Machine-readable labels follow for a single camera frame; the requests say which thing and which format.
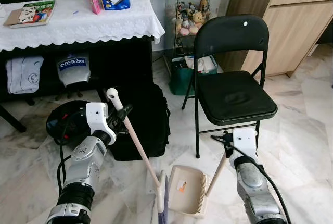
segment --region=broom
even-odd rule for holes
[[[118,97],[118,91],[114,88],[110,88],[106,92],[108,98],[112,101],[115,109],[119,111],[123,108],[123,105]],[[151,174],[151,177],[155,184],[155,193],[157,196],[157,210],[158,210],[158,223],[159,224],[167,224],[168,223],[168,178],[167,173],[162,170],[160,180],[157,179],[157,176],[148,160],[148,157],[144,151],[144,149],[141,146],[141,143],[139,141],[139,138],[137,137],[132,124],[129,120],[129,118],[126,116],[124,119],[125,127],[128,129],[129,134],[137,148],[137,150],[140,153],[140,156],[142,160],[145,162],[146,167]]]

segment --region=chair backrest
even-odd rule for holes
[[[260,17],[217,17],[206,22],[197,33],[194,43],[195,58],[229,51],[267,52],[268,37],[268,27]]]

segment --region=wooden cabinet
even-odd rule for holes
[[[253,6],[258,1],[259,7]],[[270,31],[266,75],[292,74],[307,56],[333,17],[333,0],[231,0],[228,15],[255,14]],[[253,72],[261,62],[258,51],[220,55],[225,71]]]

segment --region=chair seat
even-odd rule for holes
[[[198,76],[198,96],[207,119],[215,125],[271,118],[277,106],[246,71]]]

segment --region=black folding chair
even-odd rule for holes
[[[259,136],[260,120],[275,115],[277,106],[263,90],[268,50],[268,28],[257,16],[238,15],[217,17],[206,22],[196,35],[194,43],[194,73],[184,99],[195,99],[196,150],[199,153],[199,134],[221,131],[234,127],[255,126]],[[216,53],[241,51],[263,51],[262,63],[252,73],[232,71],[206,76],[198,75],[197,60]],[[253,78],[261,71],[260,84]],[[188,96],[194,82],[194,96]],[[240,126],[199,131],[198,100],[207,119],[219,126],[254,122]]]

